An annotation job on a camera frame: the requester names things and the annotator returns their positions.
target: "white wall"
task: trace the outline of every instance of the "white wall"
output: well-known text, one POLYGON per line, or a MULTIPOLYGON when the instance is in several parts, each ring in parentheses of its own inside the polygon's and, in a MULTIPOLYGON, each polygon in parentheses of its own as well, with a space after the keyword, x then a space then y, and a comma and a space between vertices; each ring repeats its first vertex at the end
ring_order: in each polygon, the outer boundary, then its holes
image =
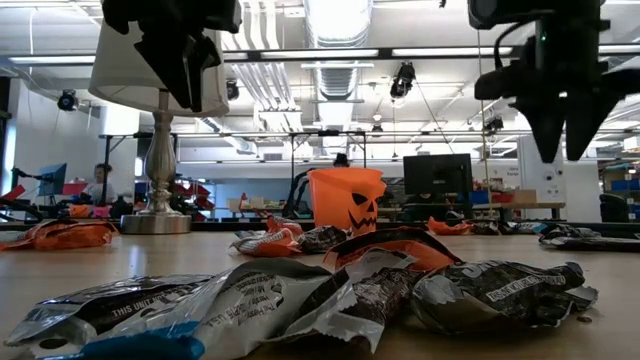
MULTIPOLYGON (((80 111, 59 111, 56 102, 30 91, 18 79, 11 82, 9 107, 14 116, 9 121, 9 132, 15 132, 15 148, 13 154, 11 149, 5 149, 5 155, 13 156, 7 159, 3 172, 3 192, 10 188, 11 174, 7 170, 11 165, 28 174, 38 174, 44 166, 67 163, 67 181, 93 176, 99 160, 99 118, 89 118, 80 111)), ((36 188, 37 181, 21 179, 20 184, 29 191, 36 188)))
POLYGON ((566 162, 567 182, 565 216, 571 222, 602 222, 597 162, 566 162))
MULTIPOLYGON (((140 111, 133 108, 115 104, 104 106, 100 118, 103 125, 102 134, 105 135, 130 135, 138 132, 140 128, 140 111)), ((111 147, 119 141, 118 138, 112 139, 111 147)), ((104 139, 98 143, 100 163, 104 162, 105 145, 104 139)), ((137 153, 138 140, 127 138, 109 154, 109 165, 113 171, 109 174, 108 181, 113 185, 116 195, 133 194, 137 153)))

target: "table surface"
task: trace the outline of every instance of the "table surface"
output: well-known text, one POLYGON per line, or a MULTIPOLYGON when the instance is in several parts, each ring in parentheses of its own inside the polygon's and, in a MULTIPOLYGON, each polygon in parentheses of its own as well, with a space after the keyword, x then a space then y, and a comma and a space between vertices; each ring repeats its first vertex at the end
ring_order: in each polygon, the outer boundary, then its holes
POLYGON ((563 209, 565 203, 493 203, 473 205, 474 210, 489 209, 563 209))
MULTIPOLYGON (((218 273, 249 260, 228 250, 231 233, 124 236, 101 248, 61 252, 0 253, 0 338, 31 309, 55 296, 134 275, 218 273)), ((250 359, 637 359, 640 358, 640 261, 636 254, 558 252, 540 249, 535 236, 441 237, 468 261, 501 259, 550 267, 575 261, 600 299, 587 315, 570 317, 557 329, 504 336, 450 338, 431 334, 413 321, 388 328, 375 356, 326 342, 301 341, 258 349, 250 359)), ((299 261, 317 265, 322 256, 299 261)), ((0 359, 17 359, 17 349, 0 348, 0 359)))

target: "computer monitor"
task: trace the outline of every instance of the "computer monitor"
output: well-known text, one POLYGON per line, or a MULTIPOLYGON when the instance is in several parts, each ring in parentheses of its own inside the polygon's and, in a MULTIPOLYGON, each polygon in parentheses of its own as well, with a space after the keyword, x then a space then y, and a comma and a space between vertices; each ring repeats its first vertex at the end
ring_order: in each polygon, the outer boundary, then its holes
POLYGON ((421 155, 404 158, 407 195, 458 193, 472 190, 471 155, 421 155))
POLYGON ((62 195, 67 164, 45 166, 38 172, 44 180, 38 185, 38 196, 62 195))

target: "lamp shade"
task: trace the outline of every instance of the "lamp shade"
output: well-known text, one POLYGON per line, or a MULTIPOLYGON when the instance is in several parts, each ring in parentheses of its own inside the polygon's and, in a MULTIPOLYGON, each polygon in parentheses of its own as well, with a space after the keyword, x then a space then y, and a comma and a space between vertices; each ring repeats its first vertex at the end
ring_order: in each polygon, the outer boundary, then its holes
MULTIPOLYGON (((106 24, 102 26, 89 92, 106 101, 153 112, 158 110, 159 89, 166 87, 134 48, 134 44, 142 39, 142 31, 135 23, 130 23, 129 27, 129 34, 122 35, 106 24)), ((220 34, 212 30, 205 34, 220 49, 220 34)), ((202 83, 202 112, 184 109, 170 96, 169 113, 215 117, 229 112, 224 64, 206 69, 202 83)))

